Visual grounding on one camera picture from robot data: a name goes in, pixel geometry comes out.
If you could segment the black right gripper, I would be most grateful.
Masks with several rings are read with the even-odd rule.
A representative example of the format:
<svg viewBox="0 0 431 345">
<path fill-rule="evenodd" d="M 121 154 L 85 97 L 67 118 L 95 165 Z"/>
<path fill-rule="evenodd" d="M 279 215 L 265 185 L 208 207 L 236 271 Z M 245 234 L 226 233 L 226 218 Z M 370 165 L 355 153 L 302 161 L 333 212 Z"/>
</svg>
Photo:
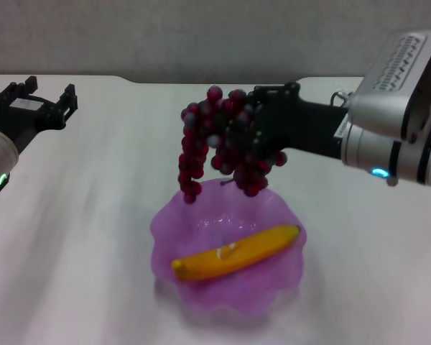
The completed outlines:
<svg viewBox="0 0 431 345">
<path fill-rule="evenodd" d="M 339 160 L 341 140 L 334 137 L 348 111 L 344 107 L 304 101 L 300 84 L 255 86 L 253 96 L 263 104 L 254 130 L 232 125 L 232 144 L 248 160 L 276 162 L 278 152 L 295 149 Z"/>
</svg>

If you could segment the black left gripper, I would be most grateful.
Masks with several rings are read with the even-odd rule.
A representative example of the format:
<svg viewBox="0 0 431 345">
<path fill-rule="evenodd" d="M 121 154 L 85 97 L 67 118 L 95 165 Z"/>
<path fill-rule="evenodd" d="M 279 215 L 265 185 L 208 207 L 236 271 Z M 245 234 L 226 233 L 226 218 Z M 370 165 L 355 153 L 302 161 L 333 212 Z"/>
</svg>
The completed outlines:
<svg viewBox="0 0 431 345">
<path fill-rule="evenodd" d="M 43 103 L 43 98 L 33 96 L 37 89 L 35 75 L 23 83 L 11 82 L 0 92 L 0 105 L 11 105 L 18 98 Z M 20 155 L 40 132 L 64 129 L 77 109 L 75 85 L 69 84 L 57 103 L 44 102 L 36 111 L 11 106 L 0 110 L 0 133 L 12 141 Z"/>
</svg>

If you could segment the yellow toy banana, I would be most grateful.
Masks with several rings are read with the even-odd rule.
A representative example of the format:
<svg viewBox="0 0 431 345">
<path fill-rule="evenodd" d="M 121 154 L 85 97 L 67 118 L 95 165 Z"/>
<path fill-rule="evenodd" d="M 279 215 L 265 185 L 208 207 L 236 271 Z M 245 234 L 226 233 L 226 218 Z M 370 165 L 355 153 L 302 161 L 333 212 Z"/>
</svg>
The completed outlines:
<svg viewBox="0 0 431 345">
<path fill-rule="evenodd" d="M 171 263 L 181 281 L 209 280 L 245 269 L 292 246 L 299 226 L 275 226 L 206 252 L 175 259 Z"/>
</svg>

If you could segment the purple scalloped plastic plate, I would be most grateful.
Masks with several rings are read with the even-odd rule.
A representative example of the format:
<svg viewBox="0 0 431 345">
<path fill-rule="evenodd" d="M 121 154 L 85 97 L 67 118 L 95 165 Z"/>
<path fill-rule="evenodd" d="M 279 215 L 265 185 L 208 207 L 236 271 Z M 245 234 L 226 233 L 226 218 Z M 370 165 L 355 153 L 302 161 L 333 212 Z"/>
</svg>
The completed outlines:
<svg viewBox="0 0 431 345">
<path fill-rule="evenodd" d="M 180 281 L 172 271 L 172 261 L 225 247 L 275 226 L 301 225 L 273 190 L 266 188 L 249 198 L 235 183 L 224 185 L 220 179 L 207 180 L 194 203 L 187 204 L 182 192 L 177 192 L 152 219 L 151 268 L 158 280 L 172 283 L 194 311 L 229 309 L 245 316 L 262 316 L 280 295 L 293 291 L 300 283 L 307 241 L 304 228 L 283 252 L 216 279 Z"/>
</svg>

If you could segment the dark red grape bunch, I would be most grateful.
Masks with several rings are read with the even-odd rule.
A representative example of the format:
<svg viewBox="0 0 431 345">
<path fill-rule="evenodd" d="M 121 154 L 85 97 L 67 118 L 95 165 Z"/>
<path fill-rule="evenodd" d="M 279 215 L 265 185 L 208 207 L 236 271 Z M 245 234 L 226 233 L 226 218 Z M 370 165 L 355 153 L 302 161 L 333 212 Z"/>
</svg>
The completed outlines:
<svg viewBox="0 0 431 345">
<path fill-rule="evenodd" d="M 225 98 L 219 86 L 208 89 L 206 99 L 190 103 L 182 110 L 182 154 L 178 159 L 178 182 L 184 202 L 194 203 L 202 192 L 198 182 L 204 176 L 204 163 L 209 149 L 215 150 L 210 165 L 220 174 L 229 176 L 221 185 L 235 185 L 250 198 L 268 186 L 267 174 L 274 166 L 287 163 L 287 155 L 277 151 L 266 159 L 253 156 L 253 151 L 235 142 L 235 134 L 254 125 L 263 101 L 255 93 L 241 89 Z"/>
</svg>

